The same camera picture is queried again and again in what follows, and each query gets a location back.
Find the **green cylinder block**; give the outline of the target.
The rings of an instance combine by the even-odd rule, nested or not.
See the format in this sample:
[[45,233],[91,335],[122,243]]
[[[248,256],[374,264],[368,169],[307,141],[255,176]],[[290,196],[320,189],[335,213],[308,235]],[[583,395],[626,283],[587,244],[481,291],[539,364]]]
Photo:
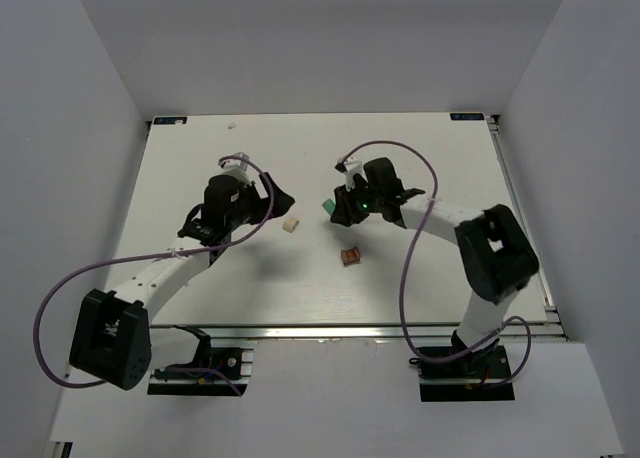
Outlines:
[[322,203],[322,208],[329,216],[331,216],[334,213],[336,205],[332,199],[327,199]]

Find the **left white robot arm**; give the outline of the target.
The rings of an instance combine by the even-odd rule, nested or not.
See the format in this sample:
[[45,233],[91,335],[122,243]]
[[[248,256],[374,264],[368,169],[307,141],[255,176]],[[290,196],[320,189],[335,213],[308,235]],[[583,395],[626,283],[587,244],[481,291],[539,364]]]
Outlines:
[[260,180],[266,196],[242,172],[210,178],[202,202],[188,212],[163,257],[112,290],[90,291],[81,303],[70,364],[123,390],[134,388],[149,370],[216,374],[204,332],[180,326],[170,336],[155,338],[150,325],[191,279],[219,259],[239,227],[282,217],[294,205],[269,174]]

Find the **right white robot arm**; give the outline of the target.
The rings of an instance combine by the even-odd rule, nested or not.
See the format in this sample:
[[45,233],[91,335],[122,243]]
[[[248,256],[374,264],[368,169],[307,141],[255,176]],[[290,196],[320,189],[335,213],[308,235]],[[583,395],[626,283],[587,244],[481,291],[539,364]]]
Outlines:
[[[424,190],[405,188],[386,157],[367,163],[343,158],[335,169],[344,175],[345,183],[334,189],[332,223],[350,227],[379,214],[385,221],[415,232],[401,273],[399,312],[405,340],[416,357],[444,364],[493,347],[511,304],[539,272],[538,258],[512,210],[501,204],[486,210],[463,208]],[[446,358],[419,352],[406,323],[408,268],[423,232],[458,248],[472,290],[464,317],[451,338],[452,352]]]

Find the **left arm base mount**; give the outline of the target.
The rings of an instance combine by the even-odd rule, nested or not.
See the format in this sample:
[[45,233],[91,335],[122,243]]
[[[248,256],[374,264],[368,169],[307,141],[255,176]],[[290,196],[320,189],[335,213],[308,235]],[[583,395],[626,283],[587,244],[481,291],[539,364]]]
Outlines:
[[151,331],[151,396],[240,397],[252,373],[254,349],[195,327]]

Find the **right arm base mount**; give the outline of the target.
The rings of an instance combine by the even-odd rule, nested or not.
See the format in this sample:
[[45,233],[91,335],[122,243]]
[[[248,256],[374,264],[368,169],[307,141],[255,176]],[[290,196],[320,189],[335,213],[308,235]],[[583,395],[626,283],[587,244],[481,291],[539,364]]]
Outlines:
[[513,385],[507,382],[511,367],[501,345],[448,363],[431,364],[412,357],[409,364],[418,372],[420,399],[424,403],[515,400]]

